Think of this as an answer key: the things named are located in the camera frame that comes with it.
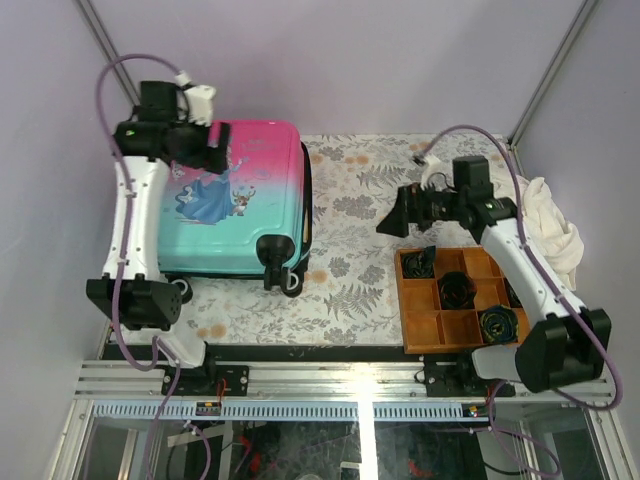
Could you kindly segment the pink teal suitcase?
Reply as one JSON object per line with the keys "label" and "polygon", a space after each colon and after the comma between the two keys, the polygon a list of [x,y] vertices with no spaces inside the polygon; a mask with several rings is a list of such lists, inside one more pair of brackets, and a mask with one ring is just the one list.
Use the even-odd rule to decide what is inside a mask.
{"label": "pink teal suitcase", "polygon": [[162,199],[158,263],[168,276],[260,280],[298,296],[312,243],[311,161],[298,129],[276,120],[216,123],[221,174],[174,161]]}

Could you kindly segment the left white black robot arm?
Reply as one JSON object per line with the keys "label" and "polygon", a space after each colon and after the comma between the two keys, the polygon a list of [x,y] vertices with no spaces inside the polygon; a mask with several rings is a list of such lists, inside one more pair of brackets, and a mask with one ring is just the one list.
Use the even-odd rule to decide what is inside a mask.
{"label": "left white black robot arm", "polygon": [[142,331],[154,358],[186,368],[197,394],[218,369],[180,323],[193,277],[258,280],[298,296],[311,253],[311,159],[285,121],[218,121],[216,91],[144,81],[130,117],[107,130],[115,160],[110,249],[86,294],[117,337]]}

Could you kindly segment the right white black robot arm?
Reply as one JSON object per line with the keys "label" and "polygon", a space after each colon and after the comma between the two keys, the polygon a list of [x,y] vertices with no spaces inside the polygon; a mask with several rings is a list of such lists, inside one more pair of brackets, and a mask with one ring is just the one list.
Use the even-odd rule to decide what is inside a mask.
{"label": "right white black robot arm", "polygon": [[527,315],[525,339],[473,350],[456,369],[458,387],[474,395],[505,380],[539,393],[598,379],[611,332],[607,314],[588,309],[558,280],[519,223],[514,201],[495,197],[486,158],[458,158],[453,173],[451,189],[400,187],[380,226],[405,237],[410,225],[424,231],[436,221],[458,223],[497,263]]}

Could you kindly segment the rolled black belt top-left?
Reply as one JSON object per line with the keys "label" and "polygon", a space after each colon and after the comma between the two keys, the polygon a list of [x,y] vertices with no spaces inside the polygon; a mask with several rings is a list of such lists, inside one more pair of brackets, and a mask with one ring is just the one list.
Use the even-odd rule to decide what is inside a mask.
{"label": "rolled black belt top-left", "polygon": [[419,251],[401,255],[403,277],[406,279],[430,279],[434,277],[436,247],[429,246]]}

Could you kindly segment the floral patterned table mat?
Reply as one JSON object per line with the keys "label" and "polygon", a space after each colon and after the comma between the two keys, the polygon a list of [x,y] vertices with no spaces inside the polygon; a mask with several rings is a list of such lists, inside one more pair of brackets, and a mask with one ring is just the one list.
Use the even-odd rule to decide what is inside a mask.
{"label": "floral patterned table mat", "polygon": [[470,247],[471,235],[453,222],[406,238],[380,235],[399,186],[418,181],[411,159],[428,149],[444,164],[465,155],[489,160],[502,196],[520,194],[496,146],[474,132],[441,140],[430,134],[307,135],[314,220],[309,266],[295,298],[258,281],[196,278],[179,326],[210,343],[398,345],[402,341],[394,256],[401,248]]}

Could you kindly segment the rolled black belt centre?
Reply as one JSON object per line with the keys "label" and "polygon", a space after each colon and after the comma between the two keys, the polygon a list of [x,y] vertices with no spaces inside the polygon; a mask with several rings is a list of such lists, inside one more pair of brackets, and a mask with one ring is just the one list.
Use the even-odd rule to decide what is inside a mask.
{"label": "rolled black belt centre", "polygon": [[475,282],[462,271],[447,272],[438,280],[440,303],[445,310],[471,309],[477,293]]}

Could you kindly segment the wooden compartment tray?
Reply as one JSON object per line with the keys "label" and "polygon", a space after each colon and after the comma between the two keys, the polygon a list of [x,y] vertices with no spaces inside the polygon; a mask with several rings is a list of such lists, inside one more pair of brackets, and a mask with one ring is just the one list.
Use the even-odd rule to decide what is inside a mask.
{"label": "wooden compartment tray", "polygon": [[[453,353],[485,344],[479,327],[479,313],[495,305],[509,306],[504,279],[506,275],[481,248],[436,248],[434,277],[406,279],[402,274],[401,255],[421,249],[400,249],[395,253],[396,284],[407,353]],[[447,272],[462,271],[476,284],[477,293],[471,309],[442,308],[438,280]],[[511,308],[519,321],[519,337],[524,341],[530,331],[523,309]]]}

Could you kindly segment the rolled black belt right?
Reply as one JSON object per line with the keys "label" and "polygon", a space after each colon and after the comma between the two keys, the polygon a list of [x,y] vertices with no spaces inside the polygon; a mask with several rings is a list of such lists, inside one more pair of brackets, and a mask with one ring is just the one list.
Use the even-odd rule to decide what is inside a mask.
{"label": "rolled black belt right", "polygon": [[511,308],[521,308],[522,304],[521,304],[521,302],[519,300],[519,297],[517,296],[515,290],[513,289],[512,285],[509,283],[509,281],[507,279],[504,279],[504,284],[505,284],[505,290],[506,290],[506,293],[507,293],[509,306]]}

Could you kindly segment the rolled dark belt bottom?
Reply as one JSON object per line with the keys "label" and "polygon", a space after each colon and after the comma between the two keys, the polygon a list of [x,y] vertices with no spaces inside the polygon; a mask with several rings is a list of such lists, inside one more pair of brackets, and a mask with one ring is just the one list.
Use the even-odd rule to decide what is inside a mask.
{"label": "rolled dark belt bottom", "polygon": [[511,308],[492,306],[479,313],[478,321],[485,344],[509,344],[518,340],[519,321]]}

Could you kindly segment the white crumpled garment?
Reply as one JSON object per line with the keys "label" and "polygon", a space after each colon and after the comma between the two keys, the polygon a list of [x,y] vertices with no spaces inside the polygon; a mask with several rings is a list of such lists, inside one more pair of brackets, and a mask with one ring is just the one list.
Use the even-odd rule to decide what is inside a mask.
{"label": "white crumpled garment", "polygon": [[518,176],[517,180],[528,234],[563,284],[575,291],[585,248],[578,228],[556,205],[543,177],[526,180]]}

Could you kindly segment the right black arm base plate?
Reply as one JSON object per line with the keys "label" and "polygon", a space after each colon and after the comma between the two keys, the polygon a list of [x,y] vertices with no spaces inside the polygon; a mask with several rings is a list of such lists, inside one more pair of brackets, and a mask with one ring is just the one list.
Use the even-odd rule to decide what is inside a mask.
{"label": "right black arm base plate", "polygon": [[426,363],[424,381],[430,397],[483,397],[488,398],[498,383],[497,379],[483,379],[468,363]]}

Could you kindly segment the aluminium rail frame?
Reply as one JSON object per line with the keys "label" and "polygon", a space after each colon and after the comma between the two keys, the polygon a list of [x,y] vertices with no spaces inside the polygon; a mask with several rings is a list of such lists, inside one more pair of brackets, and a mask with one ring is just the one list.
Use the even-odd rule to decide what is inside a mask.
{"label": "aluminium rail frame", "polygon": [[[463,418],[463,407],[480,406],[480,396],[434,396],[435,390],[418,383],[423,362],[220,362],[218,371],[235,365],[241,374],[240,394],[187,395],[166,393],[172,380],[160,368],[141,372],[126,361],[83,362],[71,410],[61,434],[57,453],[45,479],[79,479],[94,420],[107,418],[153,420],[251,419],[337,421],[442,421],[482,423]],[[536,412],[545,408],[573,408],[553,392],[534,394],[511,382],[514,395],[494,402],[498,425],[533,435]],[[583,412],[596,457],[607,479],[639,479],[617,413]]]}

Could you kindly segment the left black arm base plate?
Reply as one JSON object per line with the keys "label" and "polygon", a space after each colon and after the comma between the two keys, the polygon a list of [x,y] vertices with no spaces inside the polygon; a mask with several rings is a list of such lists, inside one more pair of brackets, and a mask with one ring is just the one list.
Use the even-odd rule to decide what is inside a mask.
{"label": "left black arm base plate", "polygon": [[250,368],[246,365],[204,365],[181,369],[174,395],[244,397]]}

